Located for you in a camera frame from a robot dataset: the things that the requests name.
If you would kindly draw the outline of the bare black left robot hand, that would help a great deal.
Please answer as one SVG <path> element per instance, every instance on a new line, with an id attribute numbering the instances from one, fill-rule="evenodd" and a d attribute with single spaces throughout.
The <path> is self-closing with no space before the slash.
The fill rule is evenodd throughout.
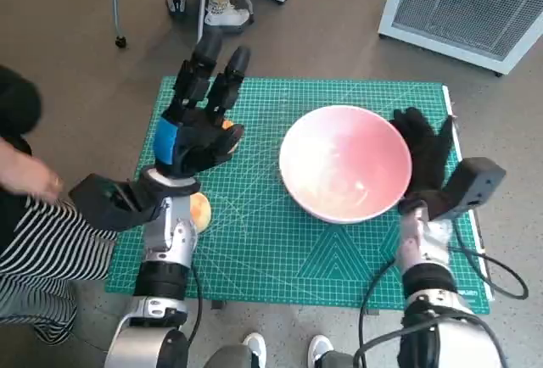
<path id="1" fill-rule="evenodd" d="M 227 162 L 244 135 L 243 125 L 224 128 L 223 123 L 238 100 L 251 52 L 238 47 L 211 80 L 221 47 L 221 31 L 205 32 L 177 74 L 173 98 L 154 136 L 155 167 L 165 177 L 193 177 Z"/>

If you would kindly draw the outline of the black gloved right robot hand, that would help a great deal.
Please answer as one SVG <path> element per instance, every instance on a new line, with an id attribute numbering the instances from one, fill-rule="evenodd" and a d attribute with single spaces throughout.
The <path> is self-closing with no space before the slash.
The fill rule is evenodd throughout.
<path id="1" fill-rule="evenodd" d="M 395 109 L 389 123 L 402 135 L 411 155 L 411 180 L 406 196 L 439 191 L 453 144 L 454 118 L 447 115 L 436 132 L 419 109 L 410 107 Z"/>

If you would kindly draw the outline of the person's hand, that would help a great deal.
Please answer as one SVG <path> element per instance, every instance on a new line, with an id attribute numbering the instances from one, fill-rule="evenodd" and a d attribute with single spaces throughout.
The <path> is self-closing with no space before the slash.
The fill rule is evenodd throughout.
<path id="1" fill-rule="evenodd" d="M 40 159 L 1 139 L 1 187 L 16 194 L 55 201 L 63 189 L 59 176 Z"/>

